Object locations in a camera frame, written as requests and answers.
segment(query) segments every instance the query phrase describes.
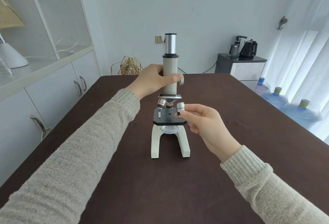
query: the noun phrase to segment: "blue water jug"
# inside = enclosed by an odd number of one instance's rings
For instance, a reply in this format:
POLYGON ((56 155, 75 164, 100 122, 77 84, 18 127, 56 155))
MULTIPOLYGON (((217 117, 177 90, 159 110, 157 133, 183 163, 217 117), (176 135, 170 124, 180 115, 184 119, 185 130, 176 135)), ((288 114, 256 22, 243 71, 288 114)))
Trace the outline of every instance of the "blue water jug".
POLYGON ((264 80, 265 78, 259 78, 257 86, 256 86, 256 90, 255 93, 257 93, 258 95, 262 95, 265 92, 270 92, 270 87, 267 85, 264 85, 264 80))
POLYGON ((310 101, 307 99, 302 99, 299 105, 288 104, 283 109, 282 112, 288 117, 299 123, 305 129, 310 130, 310 128, 315 125, 316 122, 322 120, 319 113, 307 109, 310 101))
POLYGON ((264 98, 271 105, 281 110, 288 103, 288 99, 280 95, 281 90, 281 87, 276 87, 273 93, 265 92, 261 94, 261 97, 264 98))

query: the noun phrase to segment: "wall outlet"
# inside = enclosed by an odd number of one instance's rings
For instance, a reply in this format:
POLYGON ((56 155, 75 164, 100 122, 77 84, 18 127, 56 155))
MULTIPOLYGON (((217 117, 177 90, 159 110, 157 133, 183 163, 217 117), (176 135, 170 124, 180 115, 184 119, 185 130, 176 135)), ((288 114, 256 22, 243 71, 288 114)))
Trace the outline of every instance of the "wall outlet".
POLYGON ((162 44, 163 41, 162 41, 162 37, 161 36, 155 36, 155 44, 162 44))

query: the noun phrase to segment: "ribbed cuff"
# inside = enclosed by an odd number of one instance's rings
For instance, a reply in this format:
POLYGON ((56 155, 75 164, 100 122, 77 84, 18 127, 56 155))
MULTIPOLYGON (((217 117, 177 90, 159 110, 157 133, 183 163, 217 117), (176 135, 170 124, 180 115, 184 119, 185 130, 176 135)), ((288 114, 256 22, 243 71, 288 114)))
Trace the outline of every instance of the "ribbed cuff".
POLYGON ((135 118, 141 107, 137 95, 126 88, 119 90, 110 101, 116 102, 126 108, 131 114, 130 121, 135 118))
POLYGON ((220 166, 234 182, 234 185, 239 186, 264 169, 266 164, 243 145, 220 166))

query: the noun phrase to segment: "cabinet door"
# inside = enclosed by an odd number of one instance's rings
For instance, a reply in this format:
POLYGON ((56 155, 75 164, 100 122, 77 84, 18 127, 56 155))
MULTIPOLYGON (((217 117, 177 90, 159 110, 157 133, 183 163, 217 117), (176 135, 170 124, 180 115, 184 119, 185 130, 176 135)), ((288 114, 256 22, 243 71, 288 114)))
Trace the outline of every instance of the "cabinet door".
POLYGON ((79 100, 74 81, 77 77, 69 63, 25 88, 48 127, 54 128, 79 100))
POLYGON ((94 52, 91 51, 81 56, 72 64, 82 92, 85 93, 99 78, 94 52))
POLYGON ((237 80, 259 80, 264 62, 233 63, 231 75, 237 80))
POLYGON ((245 81, 240 81, 242 84, 244 84, 246 87, 250 88, 251 90, 255 91, 256 86, 258 83, 258 80, 245 80, 245 81))
POLYGON ((25 90, 0 101, 0 186, 40 143, 42 130, 30 115, 43 123, 25 90))

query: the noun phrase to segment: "cabinet handle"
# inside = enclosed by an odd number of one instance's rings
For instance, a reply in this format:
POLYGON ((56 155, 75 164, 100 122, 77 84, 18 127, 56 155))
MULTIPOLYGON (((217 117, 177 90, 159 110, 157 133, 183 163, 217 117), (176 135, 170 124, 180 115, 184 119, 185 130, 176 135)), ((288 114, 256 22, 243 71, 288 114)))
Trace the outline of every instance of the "cabinet handle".
POLYGON ((79 83, 77 81, 75 81, 75 80, 73 82, 78 85, 78 88, 79 88, 79 97, 81 97, 82 96, 82 90, 81 90, 81 87, 80 87, 79 83))
POLYGON ((84 78, 80 75, 80 79, 83 81, 84 83, 84 90, 83 91, 87 91, 87 84, 86 81, 84 80, 84 78))
POLYGON ((43 126, 43 123, 34 115, 30 115, 30 118, 34 119, 41 127, 42 129, 42 132, 45 133, 46 132, 46 129, 45 127, 43 126))

